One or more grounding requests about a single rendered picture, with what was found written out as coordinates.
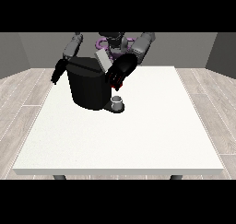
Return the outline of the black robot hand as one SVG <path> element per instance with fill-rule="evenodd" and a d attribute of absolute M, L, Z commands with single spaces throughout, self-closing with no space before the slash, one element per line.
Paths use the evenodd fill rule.
<path fill-rule="evenodd" d="M 66 70 L 66 66 L 68 64 L 68 61 L 66 59 L 60 59 L 57 64 L 55 65 L 55 69 L 52 74 L 51 81 L 56 84 L 59 80 L 60 76 L 64 73 Z"/>
<path fill-rule="evenodd" d="M 108 69 L 105 82 L 109 83 L 116 91 L 123 85 L 123 81 L 137 67 L 137 57 L 133 53 L 125 53 L 119 56 Z"/>

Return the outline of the pale grey machine lid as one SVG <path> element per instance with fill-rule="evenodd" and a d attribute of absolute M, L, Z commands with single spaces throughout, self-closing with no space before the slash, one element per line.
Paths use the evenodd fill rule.
<path fill-rule="evenodd" d="M 107 55 L 104 49 L 96 51 L 95 57 L 97 58 L 100 67 L 104 72 L 107 72 L 109 68 L 112 66 L 112 62 L 109 59 L 109 56 Z"/>

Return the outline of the black coffee machine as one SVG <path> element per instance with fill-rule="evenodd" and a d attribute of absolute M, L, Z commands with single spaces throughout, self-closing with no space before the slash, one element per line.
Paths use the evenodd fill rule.
<path fill-rule="evenodd" d="M 75 104 L 93 111 L 124 111 L 124 104 L 120 110 L 112 108 L 112 88 L 105 82 L 105 73 L 96 58 L 72 57 L 68 61 L 66 71 Z"/>

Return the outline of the small grey cup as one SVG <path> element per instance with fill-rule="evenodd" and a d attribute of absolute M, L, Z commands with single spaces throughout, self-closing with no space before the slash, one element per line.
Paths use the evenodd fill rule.
<path fill-rule="evenodd" d="M 123 108 L 123 100 L 120 96 L 113 96 L 111 98 L 112 109 L 115 111 L 119 111 Z"/>

